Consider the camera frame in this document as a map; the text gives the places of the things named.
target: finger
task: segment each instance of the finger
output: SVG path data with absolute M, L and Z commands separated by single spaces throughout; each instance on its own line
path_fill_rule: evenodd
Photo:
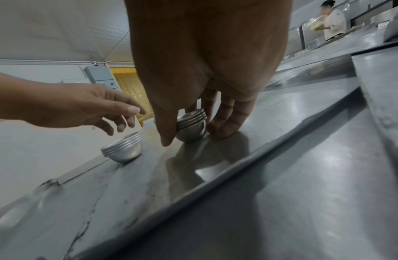
M 235 101 L 231 116 L 217 130 L 217 136 L 226 138 L 236 133 L 249 117 L 256 103 L 256 98 L 248 102 Z
M 98 122 L 96 122 L 93 126 L 104 130 L 110 136 L 113 135 L 112 126 L 110 126 L 110 124 L 108 122 L 106 122 L 105 120 L 103 120 L 103 119 L 101 119 Z
M 92 107 L 92 112 L 96 114 L 112 114 L 130 117 L 139 114 L 140 108 L 123 102 L 100 100 Z
M 156 128 L 160 134 L 160 141 L 163 146 L 169 146 L 176 136 L 176 122 L 179 111 L 164 111 L 153 104 L 152 108 L 155 114 Z
M 201 107 L 205 110 L 206 116 L 208 119 L 206 120 L 206 124 L 210 122 L 212 119 L 213 108 L 215 107 L 217 100 L 217 91 L 205 89 L 201 95 Z
M 115 91 L 115 90 L 113 90 L 113 91 L 115 93 L 115 96 L 114 96 L 115 101 L 123 102 L 128 105 L 138 107 L 140 109 L 140 113 L 142 115 L 146 115 L 146 110 L 143 108 L 143 106 L 141 104 L 139 104 L 138 102 L 136 102 L 133 98 L 131 98 L 130 96 L 128 96 L 120 91 Z
M 126 122 L 128 123 L 128 126 L 131 128 L 135 127 L 135 117 L 128 117 L 126 119 Z
M 198 102 L 195 102 L 194 104 L 192 104 L 190 107 L 185 108 L 185 113 L 189 113 L 189 112 L 193 112 L 196 109 L 198 109 Z
M 227 95 L 222 94 L 220 97 L 220 106 L 217 110 L 215 117 L 207 126 L 207 131 L 210 134 L 216 134 L 219 127 L 228 120 L 233 111 L 233 105 L 235 104 L 234 99 Z
M 113 121 L 116 124 L 116 130 L 122 133 L 126 128 L 125 119 L 122 116 L 106 115 L 105 118 Z

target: white wall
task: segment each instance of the white wall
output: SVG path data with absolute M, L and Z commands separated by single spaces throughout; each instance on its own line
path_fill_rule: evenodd
M 0 65 L 0 72 L 48 83 L 85 77 L 79 65 Z M 0 121 L 0 207 L 95 158 L 102 146 L 133 131 L 127 128 L 109 137 L 91 126 L 45 129 Z
M 298 27 L 303 22 L 309 20 L 310 18 L 318 16 L 320 5 L 324 1 L 325 0 L 314 0 L 313 2 L 310 2 L 307 5 L 303 6 L 302 8 L 294 11 L 291 16 L 289 28 L 293 28 L 296 26 Z M 335 6 L 341 4 L 345 1 L 346 0 L 336 0 Z

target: chef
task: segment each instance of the chef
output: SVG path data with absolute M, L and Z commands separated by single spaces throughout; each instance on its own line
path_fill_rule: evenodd
M 324 1 L 320 6 L 320 15 L 326 16 L 323 26 L 317 27 L 315 30 L 324 30 L 326 41 L 332 40 L 347 30 L 346 17 L 342 11 L 333 9 L 335 1 Z

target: hand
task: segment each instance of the hand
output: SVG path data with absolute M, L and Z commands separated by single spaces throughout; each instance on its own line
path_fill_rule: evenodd
M 126 125 L 135 127 L 135 116 L 146 114 L 143 107 L 130 96 L 99 84 L 56 84 L 42 86 L 38 106 L 24 118 L 28 123 L 52 128 L 95 126 L 113 135 Z
M 238 131 L 283 59 L 292 1 L 125 2 L 135 65 L 162 144 L 175 137 L 178 111 L 196 109 L 199 98 L 209 133 Z
M 102 118 L 115 122 L 123 132 L 126 124 L 135 126 L 138 113 L 146 113 L 141 105 L 104 85 L 45 84 L 0 73 L 0 119 L 52 128 L 96 126 L 113 135 L 113 128 Z

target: yellow plastic strip curtain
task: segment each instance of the yellow plastic strip curtain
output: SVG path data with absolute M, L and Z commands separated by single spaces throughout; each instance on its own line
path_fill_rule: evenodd
M 142 83 L 138 78 L 138 74 L 136 73 L 135 68 L 111 68 L 110 69 L 116 81 L 119 84 L 122 92 L 130 95 L 133 99 L 135 99 L 139 104 L 141 104 L 147 114 L 146 115 L 138 115 L 138 121 L 141 126 L 143 126 L 143 122 L 150 118 L 153 118 L 153 109 L 151 104 L 149 103 L 148 97 L 146 95 L 145 89 L 143 88 Z

